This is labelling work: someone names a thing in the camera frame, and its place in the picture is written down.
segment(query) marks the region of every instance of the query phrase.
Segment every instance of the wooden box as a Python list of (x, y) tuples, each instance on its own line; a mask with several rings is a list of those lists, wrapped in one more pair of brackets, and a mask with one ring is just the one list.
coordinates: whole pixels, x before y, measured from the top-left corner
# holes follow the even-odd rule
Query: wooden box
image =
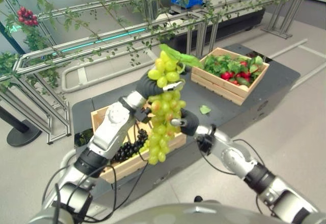
[[(105, 116), (105, 112), (109, 107), (110, 106), (103, 107), (96, 111), (91, 112), (93, 131), (95, 131), (97, 127), (102, 123)], [(148, 124), (137, 122), (137, 127), (135, 129), (136, 136), (138, 134), (138, 130), (142, 128), (146, 130), (148, 134), (150, 134), (152, 125), (150, 122)], [(125, 142), (126, 141), (130, 141), (132, 143), (135, 141), (133, 126), (128, 130), (128, 135), (126, 136)], [(185, 144), (185, 142), (186, 142), (186, 136), (184, 134), (182, 133), (176, 134), (175, 138), (169, 141), (168, 143), (170, 152), (181, 147), (182, 145)], [(149, 158), (149, 150), (147, 149), (146, 151), (141, 153), (141, 155), (144, 160), (147, 160)], [(113, 167), (116, 171), (117, 180), (120, 180), (121, 178), (132, 174), (138, 169), (144, 167), (145, 164), (146, 162), (141, 159), (139, 154), (122, 163), (115, 163)], [(105, 168), (104, 171), (101, 173), (101, 178), (105, 179), (109, 183), (114, 183), (114, 174), (112, 168), (110, 167)]]
[[(222, 49), (222, 48), (216, 48), (212, 52), (210, 52), (208, 55), (230, 55), (232, 58), (236, 57), (244, 57), (245, 59), (250, 59), (249, 57)], [(202, 58), (200, 62), (204, 65), (206, 57)], [(198, 67), (193, 67), (192, 74), (191, 74), (191, 80), (206, 87), (209, 90), (212, 90), (213, 92), (225, 97), (226, 99), (231, 100), (235, 104), (242, 105), (242, 103), (245, 101), (245, 99), (248, 97), (248, 95), (253, 91), (253, 89), (256, 87), (258, 82), (263, 78), (264, 74), (267, 71), (267, 68), (269, 67), (269, 64), (263, 63), (264, 69), (261, 72), (261, 74), (255, 79), (255, 81), (250, 85), (248, 89), (243, 89), (235, 84), (232, 84), (226, 80), (223, 80), (222, 78), (213, 75), (205, 70), (202, 70)]]

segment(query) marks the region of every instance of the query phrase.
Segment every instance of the green leaf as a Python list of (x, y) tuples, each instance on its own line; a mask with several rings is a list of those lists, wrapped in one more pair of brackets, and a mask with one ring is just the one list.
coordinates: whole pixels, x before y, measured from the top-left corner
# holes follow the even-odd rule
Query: green leaf
[(199, 111), (200, 111), (200, 113), (205, 115), (205, 114), (211, 112), (211, 109), (206, 105), (201, 105), (200, 108), (199, 108)]
[(250, 68), (249, 68), (249, 72), (250, 73), (254, 73), (255, 71), (257, 71), (258, 70), (258, 66), (257, 65), (252, 65), (252, 66), (250, 66)]

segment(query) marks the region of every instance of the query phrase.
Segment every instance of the metal frame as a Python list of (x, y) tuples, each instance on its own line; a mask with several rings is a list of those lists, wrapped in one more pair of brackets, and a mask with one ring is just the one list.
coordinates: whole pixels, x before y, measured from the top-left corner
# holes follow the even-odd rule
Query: metal frame
[[(276, 1), (276, 0), (262, 1), (260, 4), (257, 4), (256, 6), (262, 6), (262, 5), (265, 5), (268, 3), (272, 3), (273, 1)], [(239, 1), (235, 0), (235, 1), (231, 1), (229, 4), (232, 5), (232, 4), (236, 4), (238, 2)], [(293, 1), (291, 11), (286, 16), (286, 18), (285, 18), (286, 21), (282, 25), (282, 28), (281, 28), (282, 33), (281, 34), (287, 33), (290, 25), (293, 22), (293, 18), (295, 16), (297, 9), (299, 8), (301, 2), (302, 2), (302, 0), (294, 0)], [(80, 5), (80, 6), (77, 6), (74, 9), (74, 11), (82, 11), (82, 10), (85, 10), (85, 8), (92, 9), (92, 8), (102, 7), (102, 4), (100, 6), (98, 6), (97, 4), (98, 3), (94, 2), (92, 5), (88, 5), (88, 6)], [(222, 6), (223, 6), (223, 4), (216, 5), (215, 8), (218, 9)], [(250, 8), (250, 7), (236, 8), (234, 6), (232, 6), (232, 7), (233, 8), (230, 8), (232, 10), (228, 11), (225, 14), (232, 14), (232, 13), (236, 13), (238, 11)], [(17, 109), (22, 115), (24, 115), (26, 118), (28, 118), (31, 121), (31, 123), (33, 123), (35, 126), (37, 126), (40, 130), (48, 133), (48, 137), (47, 137), (48, 143), (50, 143), (54, 140), (60, 139), (60, 138), (66, 136), (66, 135), (69, 135), (71, 133), (70, 118), (69, 118), (69, 104), (68, 104), (68, 102), (61, 100), (61, 98), (59, 98), (55, 94), (55, 92), (52, 90), (52, 88), (50, 86), (48, 86), (48, 84), (43, 80), (43, 78), (38, 74), (38, 72), (52, 68), (53, 66), (61, 66), (67, 62), (70, 62), (70, 61), (78, 59), (78, 58), (92, 56), (93, 51), (106, 51), (111, 48), (128, 45), (128, 43), (130, 43), (130, 42), (134, 43), (134, 42), (143, 41), (148, 38), (152, 38), (157, 35), (167, 33), (169, 31), (175, 31), (175, 30), (180, 30), (180, 29), (184, 30), (187, 27), (190, 27), (190, 29), (185, 30), (187, 32), (187, 53), (191, 52), (191, 37), (192, 37), (192, 31), (195, 27), (198, 30), (197, 44), (196, 44), (196, 46), (197, 46), (196, 56), (200, 58), (203, 55), (204, 40), (205, 40), (207, 26), (209, 24), (212, 24), (213, 33), (210, 37), (210, 42), (209, 42), (209, 50), (211, 51), (213, 49), (213, 45), (215, 43), (216, 33), (217, 33), (218, 23), (219, 23), (219, 18), (220, 18), (219, 13), (216, 13), (216, 16), (214, 16), (214, 17), (207, 18), (207, 17), (203, 16), (202, 14), (200, 14), (201, 12), (205, 12), (205, 10), (198, 9), (198, 10), (193, 10), (193, 11), (186, 12), (186, 13), (180, 13), (180, 14), (174, 15), (172, 17), (166, 17), (166, 18), (163, 18), (160, 20), (154, 20), (150, 23), (150, 26), (148, 23), (141, 23), (141, 24), (137, 24), (134, 26), (126, 27), (124, 29), (119, 29), (119, 30), (115, 30), (115, 31), (111, 31), (111, 32), (102, 33), (102, 34), (99, 34), (98, 37), (82, 38), (82, 39), (78, 39), (78, 40), (75, 40), (72, 42), (63, 43), (63, 44), (49, 47), (49, 48), (46, 48), (43, 50), (38, 50), (38, 51), (34, 51), (34, 52), (30, 52), (30, 53), (22, 55), (16, 61), (15, 65), (13, 67), (13, 71), (15, 73), (17, 73), (18, 75), (21, 75), (21, 78), (18, 79), (15, 77), (3, 76), (3, 77), (0, 77), (0, 81), (12, 78), (18, 84), (18, 88), (21, 90), (21, 92), (23, 94), (25, 94), (28, 98), (30, 98), (34, 102), (34, 104), (36, 106), (38, 106), (47, 115), (47, 118), (48, 118), (47, 121), (43, 120), (35, 112), (33, 112), (33, 110), (31, 108), (29, 108), (22, 101), (20, 101), (17, 97), (15, 97), (10, 92), (10, 90), (7, 90), (5, 93), (0, 92), (0, 97), (2, 99), (4, 99), (5, 101), (7, 101), (15, 109)], [(279, 13), (280, 13), (280, 7), (278, 7), (276, 9), (276, 11), (274, 12), (271, 22), (268, 25), (268, 28), (275, 27), (275, 24), (279, 17)], [(56, 13), (56, 15), (54, 15), (54, 17), (59, 16), (60, 14), (62, 14), (62, 13), (60, 13), (58, 11)], [(156, 30), (156, 31), (154, 30), (152, 32), (141, 33), (140, 35), (130, 34), (131, 32), (133, 32), (135, 30), (148, 29), (148, 27), (155, 27), (157, 25), (165, 24), (172, 20), (183, 19), (183, 18), (186, 18), (186, 20), (184, 20), (184, 22), (180, 26), (173, 26), (170, 24), (170, 25), (167, 25), (167, 27), (164, 30)], [(128, 34), (130, 36), (130, 38), (124, 38), (123, 40), (118, 40), (118, 41), (112, 42), (112, 43), (105, 43), (103, 41), (103, 39), (105, 40), (105, 38), (109, 38), (109, 37), (116, 36), (119, 34)], [(73, 54), (63, 55), (62, 51), (64, 49), (67, 49), (70, 47), (75, 47), (77, 45), (83, 45), (85, 43), (90, 43), (90, 42), (92, 43), (91, 44), (92, 46), (89, 49), (81, 50), (80, 52), (73, 53)], [(29, 67), (24, 67), (26, 62), (30, 59), (40, 58), (44, 55), (53, 54), (53, 53), (56, 53), (57, 56), (55, 59), (53, 59), (53, 62), (51, 64), (42, 63), (42, 64), (32, 65)], [(56, 106), (54, 106), (54, 107), (51, 106), (35, 90), (35, 88), (33, 86), (31, 86), (25, 80), (25, 77), (27, 75), (33, 75), (38, 80), (39, 84), (42, 85), (49, 92), (49, 94), (55, 99), (55, 101), (57, 102)], [(61, 115), (58, 112), (59, 108), (63, 109), (64, 115)], [(52, 134), (53, 118), (58, 119), (66, 127), (65, 133), (63, 133), (61, 135), (53, 136), (53, 134)]]
[(279, 3), (273, 12), (268, 26), (266, 28), (263, 28), (262, 30), (277, 35), (279, 37), (283, 37), (285, 39), (292, 37), (292, 34), (289, 34), (288, 31), (294, 21), (295, 15), (302, 2), (303, 0), (292, 0), (290, 8), (287, 14), (285, 15), (280, 27), (278, 28), (277, 25), (280, 13), (282, 8), (284, 7), (284, 3)]

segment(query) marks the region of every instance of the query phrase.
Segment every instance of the wooden slat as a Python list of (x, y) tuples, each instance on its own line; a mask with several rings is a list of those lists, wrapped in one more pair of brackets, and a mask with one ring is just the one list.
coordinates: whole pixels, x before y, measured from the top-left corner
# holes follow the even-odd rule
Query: wooden slat
[(198, 83), (199, 85), (202, 85), (203, 87), (206, 87), (207, 89), (215, 92), (216, 94), (221, 95), (222, 97), (224, 97), (228, 100), (231, 100), (232, 102), (234, 102), (237, 105), (242, 105), (243, 101), (245, 100), (244, 98), (242, 98), (224, 88), (221, 88), (218, 85), (215, 85), (214, 83), (212, 83), (208, 80), (205, 80), (196, 74), (191, 74), (191, 79), (192, 79), (192, 81)]

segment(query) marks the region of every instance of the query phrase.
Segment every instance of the black cable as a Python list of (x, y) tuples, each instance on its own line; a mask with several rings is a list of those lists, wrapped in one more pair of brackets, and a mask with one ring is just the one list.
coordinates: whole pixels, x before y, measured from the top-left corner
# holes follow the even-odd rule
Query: black cable
[(257, 206), (257, 209), (258, 209), (259, 213), (263, 214), (263, 212), (261, 211), (261, 209), (259, 207), (259, 204), (258, 204), (258, 194), (256, 195), (256, 206)]
[(107, 216), (103, 217), (102, 219), (96, 219), (96, 218), (93, 218), (93, 217), (90, 217), (90, 216), (86, 216), (87, 218), (91, 218), (94, 221), (82, 220), (83, 222), (86, 222), (86, 223), (99, 223), (99, 222), (105, 221), (105, 220), (109, 219), (113, 215), (113, 213), (115, 212), (115, 210), (117, 209), (116, 208), (116, 204), (117, 204), (117, 174), (116, 174), (116, 170), (114, 169), (114, 167), (112, 165), (108, 165), (108, 167), (111, 167), (112, 168), (113, 174), (114, 174), (114, 202), (113, 202), (113, 210)]
[(89, 173), (83, 180), (81, 180), (76, 186), (75, 186), (75, 188), (74, 188), (74, 190), (72, 191), (72, 193), (70, 194), (70, 196), (69, 196), (69, 199), (68, 199), (68, 201), (67, 201), (67, 207), (69, 206), (69, 202), (70, 202), (70, 200), (71, 200), (71, 198), (72, 198), (72, 196), (73, 196), (73, 194), (78, 190), (78, 188), (85, 182), (85, 181), (87, 181), (87, 179), (89, 179), (93, 174), (95, 174), (95, 173), (97, 173), (97, 172), (99, 172), (99, 171), (101, 171), (101, 170), (103, 170), (105, 167), (108, 167), (108, 166), (110, 166), (109, 164), (106, 164), (106, 165), (103, 165), (103, 166), (101, 166), (101, 167), (99, 167), (99, 168), (97, 168), (96, 170), (94, 170), (94, 171), (92, 171), (91, 173)]
[(143, 173), (144, 173), (144, 171), (145, 171), (145, 169), (146, 169), (147, 166), (148, 166), (148, 162), (146, 163), (145, 167), (143, 168), (141, 174), (139, 175), (138, 179), (136, 180), (136, 183), (135, 183), (134, 186), (132, 187), (132, 189), (131, 189), (130, 193), (128, 194), (128, 196), (126, 197), (126, 199), (125, 199), (124, 201), (122, 201), (122, 203), (121, 203), (120, 205), (118, 205), (118, 207), (117, 207), (115, 210), (119, 209), (119, 208), (120, 208), (124, 203), (126, 203), (126, 201), (129, 199), (129, 197), (131, 196), (133, 190), (134, 190), (135, 187), (137, 186), (137, 184), (138, 184), (140, 178), (142, 177), (142, 175), (143, 175)]
[[(260, 157), (260, 155), (258, 154), (258, 152), (254, 149), (253, 146), (251, 146), (250, 143), (248, 143), (246, 140), (244, 139), (235, 139), (233, 140), (234, 142), (237, 142), (237, 141), (241, 141), (241, 142), (244, 142), (245, 144), (247, 144), (254, 152), (255, 154), (257, 155), (257, 157), (259, 158), (260, 162), (262, 163), (263, 166), (265, 166), (265, 162), (263, 161), (263, 159)], [(260, 214), (263, 214), (263, 212), (261, 211), (260, 207), (259, 207), (259, 202), (258, 202), (258, 194), (256, 195), (256, 206), (257, 206), (257, 209), (259, 211)]]
[(56, 209), (55, 209), (55, 215), (53, 217), (53, 224), (58, 224), (59, 223), (59, 212), (60, 212), (61, 197), (60, 197), (59, 186), (58, 186), (57, 183), (55, 184), (55, 190), (56, 190), (56, 193), (57, 193), (57, 204), (56, 204)]
[(50, 178), (50, 180), (47, 182), (47, 185), (46, 185), (46, 187), (45, 187), (45, 190), (44, 190), (44, 192), (43, 192), (43, 196), (42, 196), (42, 204), (44, 203), (45, 196), (46, 196), (46, 192), (47, 192), (47, 190), (48, 190), (48, 188), (49, 188), (49, 186), (50, 186), (52, 180), (54, 179), (54, 177), (56, 177), (56, 175), (57, 175), (60, 171), (66, 169), (66, 168), (68, 168), (68, 167), (69, 167), (69, 166), (67, 165), (67, 166), (62, 167), (61, 169), (57, 170), (57, 171), (52, 175), (52, 177)]
[(209, 162), (209, 160), (205, 157), (205, 155), (203, 154), (203, 152), (200, 150), (200, 148), (199, 148), (199, 143), (197, 143), (197, 145), (198, 145), (198, 149), (199, 149), (200, 154), (202, 155), (202, 157), (206, 160), (206, 162), (207, 162), (211, 167), (213, 167), (215, 170), (217, 170), (217, 171), (219, 171), (219, 172), (222, 172), (222, 173), (224, 173), (224, 174), (235, 176), (235, 174), (232, 173), (232, 172), (225, 172), (225, 171), (223, 171), (223, 170), (221, 170), (221, 169), (215, 167), (211, 162)]
[(265, 166), (265, 163), (264, 163), (264, 161), (263, 161), (263, 159), (260, 157), (260, 155), (258, 154), (258, 152), (254, 149), (254, 147), (253, 146), (251, 146), (251, 144), (249, 144), (246, 140), (244, 140), (244, 139), (235, 139), (235, 140), (233, 140), (234, 142), (237, 142), (237, 141), (242, 141), (242, 142), (244, 142), (245, 144), (247, 144), (254, 152), (255, 152), (255, 154), (258, 156), (258, 158), (259, 158), (259, 160), (260, 160), (260, 162), (262, 163), (262, 165), (263, 166)]

